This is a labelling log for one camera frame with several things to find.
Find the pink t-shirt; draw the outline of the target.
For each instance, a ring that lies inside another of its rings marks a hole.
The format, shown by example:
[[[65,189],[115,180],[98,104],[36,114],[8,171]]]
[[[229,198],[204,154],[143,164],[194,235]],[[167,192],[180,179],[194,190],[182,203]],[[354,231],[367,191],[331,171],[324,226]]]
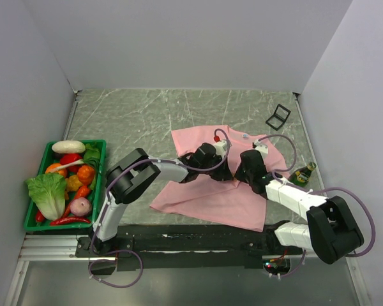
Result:
[[[220,128],[232,144],[228,156],[229,168],[235,173],[240,163],[240,153],[252,148],[252,143],[265,135],[251,136],[222,126],[197,126],[172,131],[177,154],[193,152],[202,143],[211,143],[214,130]],[[288,168],[282,154],[267,139],[261,141],[268,147],[264,163],[268,171]],[[248,184],[239,181],[217,182],[208,175],[179,184],[169,182],[150,207],[162,213],[173,213],[262,232],[266,218],[266,200],[255,194]]]

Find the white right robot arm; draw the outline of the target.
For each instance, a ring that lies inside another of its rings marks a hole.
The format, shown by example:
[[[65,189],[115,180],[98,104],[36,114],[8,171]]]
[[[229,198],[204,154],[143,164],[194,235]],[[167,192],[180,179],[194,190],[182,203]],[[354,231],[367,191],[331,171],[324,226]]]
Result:
[[[306,221],[288,221],[276,227],[266,238],[273,254],[288,246],[313,251],[319,259],[332,264],[364,244],[364,236],[347,202],[339,197],[327,198],[290,185],[278,173],[267,171],[262,155],[255,149],[240,154],[236,178],[247,183],[255,194],[278,203]]]

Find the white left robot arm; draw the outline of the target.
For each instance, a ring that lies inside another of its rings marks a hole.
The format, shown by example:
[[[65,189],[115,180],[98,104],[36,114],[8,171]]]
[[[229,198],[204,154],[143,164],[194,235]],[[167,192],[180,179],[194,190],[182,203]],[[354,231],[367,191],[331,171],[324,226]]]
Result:
[[[212,179],[231,180],[227,156],[228,140],[203,143],[193,153],[177,159],[158,159],[137,148],[106,174],[107,190],[100,214],[93,224],[91,251],[99,256],[110,254],[114,247],[119,222],[127,206],[144,194],[155,180],[187,184],[199,175]]]

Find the black brooch box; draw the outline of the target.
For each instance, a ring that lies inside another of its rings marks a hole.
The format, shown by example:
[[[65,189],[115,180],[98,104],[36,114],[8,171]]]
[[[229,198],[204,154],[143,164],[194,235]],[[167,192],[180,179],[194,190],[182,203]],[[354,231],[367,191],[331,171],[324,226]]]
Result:
[[[281,104],[277,104],[273,114],[266,120],[266,124],[278,131],[287,121],[291,111]]]

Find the green glass bottle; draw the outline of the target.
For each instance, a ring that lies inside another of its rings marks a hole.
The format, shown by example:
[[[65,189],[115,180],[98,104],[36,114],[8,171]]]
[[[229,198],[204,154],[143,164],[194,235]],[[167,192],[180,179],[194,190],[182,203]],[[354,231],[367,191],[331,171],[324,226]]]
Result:
[[[289,177],[289,182],[299,187],[306,187],[310,181],[313,171],[317,168],[317,164],[309,162],[306,166],[298,168]]]

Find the orange carrot toy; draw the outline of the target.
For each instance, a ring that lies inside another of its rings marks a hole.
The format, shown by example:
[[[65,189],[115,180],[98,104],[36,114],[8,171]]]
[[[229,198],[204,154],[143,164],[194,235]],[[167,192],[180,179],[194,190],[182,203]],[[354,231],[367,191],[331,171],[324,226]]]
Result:
[[[79,180],[82,182],[83,186],[81,186],[79,188],[78,191],[76,192],[70,192],[70,193],[75,193],[74,197],[70,200],[69,204],[67,204],[65,210],[64,210],[64,213],[62,215],[62,217],[68,217],[71,212],[70,212],[70,203],[76,199],[76,198],[86,198],[92,193],[93,191],[93,187],[92,184],[96,178],[96,173],[95,173],[95,170],[94,168],[92,168],[91,166],[88,166],[88,165],[84,165],[84,166],[81,166],[78,170],[78,172],[75,174],[78,176]],[[68,197],[68,194],[65,190],[64,192],[64,197],[66,200],[69,199]]]

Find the purple onion toy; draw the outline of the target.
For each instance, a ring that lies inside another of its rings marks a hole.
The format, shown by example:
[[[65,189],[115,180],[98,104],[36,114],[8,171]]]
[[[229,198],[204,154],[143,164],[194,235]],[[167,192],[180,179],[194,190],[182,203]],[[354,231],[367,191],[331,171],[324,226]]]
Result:
[[[77,217],[85,217],[92,212],[92,204],[86,198],[76,198],[70,203],[70,212]]]

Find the yellow pepper toy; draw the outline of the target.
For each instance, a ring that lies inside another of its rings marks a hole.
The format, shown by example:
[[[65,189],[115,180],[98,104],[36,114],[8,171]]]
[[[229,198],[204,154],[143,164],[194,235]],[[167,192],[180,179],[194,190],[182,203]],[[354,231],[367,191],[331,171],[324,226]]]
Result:
[[[66,192],[76,192],[83,186],[77,175],[71,175],[66,178]]]

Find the red tomato toy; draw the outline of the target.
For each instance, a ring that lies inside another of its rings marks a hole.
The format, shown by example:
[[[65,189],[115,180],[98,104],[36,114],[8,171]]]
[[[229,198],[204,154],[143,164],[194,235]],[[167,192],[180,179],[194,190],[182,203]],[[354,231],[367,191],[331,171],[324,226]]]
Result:
[[[82,156],[80,154],[65,154],[61,158],[59,163],[61,165],[66,165],[66,164],[70,164],[70,163],[73,163],[73,162],[81,160],[81,159],[82,159]],[[67,167],[67,170],[69,172],[72,172],[72,173],[77,173],[79,168],[80,168],[80,165],[76,164],[76,165]]]

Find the white radish toy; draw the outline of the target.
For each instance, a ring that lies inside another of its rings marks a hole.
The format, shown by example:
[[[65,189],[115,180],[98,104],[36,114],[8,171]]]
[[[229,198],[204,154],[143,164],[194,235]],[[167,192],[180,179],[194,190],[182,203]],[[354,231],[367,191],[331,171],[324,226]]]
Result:
[[[85,150],[86,146],[76,140],[63,140],[52,145],[52,151],[58,154],[80,154]]]

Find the green plastic crate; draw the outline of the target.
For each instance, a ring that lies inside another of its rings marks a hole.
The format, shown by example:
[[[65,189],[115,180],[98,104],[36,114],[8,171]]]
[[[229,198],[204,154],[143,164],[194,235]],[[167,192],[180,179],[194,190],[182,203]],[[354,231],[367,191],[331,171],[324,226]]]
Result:
[[[26,180],[27,232],[91,228],[100,211],[105,140],[49,142],[38,174]]]

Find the orange fruit toy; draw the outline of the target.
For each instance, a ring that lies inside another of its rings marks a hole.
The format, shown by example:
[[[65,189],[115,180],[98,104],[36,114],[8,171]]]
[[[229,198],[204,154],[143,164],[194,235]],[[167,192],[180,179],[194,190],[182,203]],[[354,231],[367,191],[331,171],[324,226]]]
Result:
[[[48,173],[57,173],[62,175],[64,178],[66,178],[68,175],[68,170],[64,168],[63,165],[60,163],[53,163],[50,166],[48,166],[47,169],[45,170],[45,174],[48,174]]]

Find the red chili pepper toy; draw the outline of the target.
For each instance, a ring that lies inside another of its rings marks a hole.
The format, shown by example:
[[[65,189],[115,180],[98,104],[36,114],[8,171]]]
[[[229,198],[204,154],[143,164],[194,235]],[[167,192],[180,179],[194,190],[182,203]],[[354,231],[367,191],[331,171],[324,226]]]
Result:
[[[45,220],[45,217],[40,211],[37,211],[35,215],[35,221],[37,224],[41,224]],[[83,222],[86,224],[90,224],[91,221],[89,219],[86,219],[85,217],[77,217],[77,216],[68,216],[64,217],[55,221],[50,221],[49,225],[50,226],[61,226],[61,225],[67,225],[67,224],[72,224],[76,222]]]

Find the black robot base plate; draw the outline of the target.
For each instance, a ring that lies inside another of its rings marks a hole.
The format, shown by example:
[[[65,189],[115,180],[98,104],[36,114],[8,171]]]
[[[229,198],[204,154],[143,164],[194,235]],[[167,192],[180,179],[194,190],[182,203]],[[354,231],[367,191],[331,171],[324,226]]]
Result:
[[[266,226],[262,233],[221,225],[122,225],[107,242],[80,237],[77,258],[111,260],[99,263],[96,274],[115,266],[117,271],[152,268],[214,268],[241,266],[261,269],[263,260],[303,253],[298,247],[282,246]]]

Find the aluminium table edge rail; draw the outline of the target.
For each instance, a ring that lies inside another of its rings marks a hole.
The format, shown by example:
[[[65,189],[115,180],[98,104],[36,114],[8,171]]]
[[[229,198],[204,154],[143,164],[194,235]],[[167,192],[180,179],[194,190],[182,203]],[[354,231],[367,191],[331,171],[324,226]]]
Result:
[[[72,124],[72,121],[73,121],[73,118],[74,118],[74,115],[75,115],[78,103],[80,101],[81,95],[82,95],[82,90],[79,90],[79,91],[77,91],[75,93],[75,97],[73,99],[73,103],[72,103],[71,110],[70,110],[70,113],[69,113],[69,116],[68,116],[68,120],[66,122],[66,127],[64,129],[62,140],[67,140],[67,138],[68,138],[68,134],[70,132],[71,124]]]

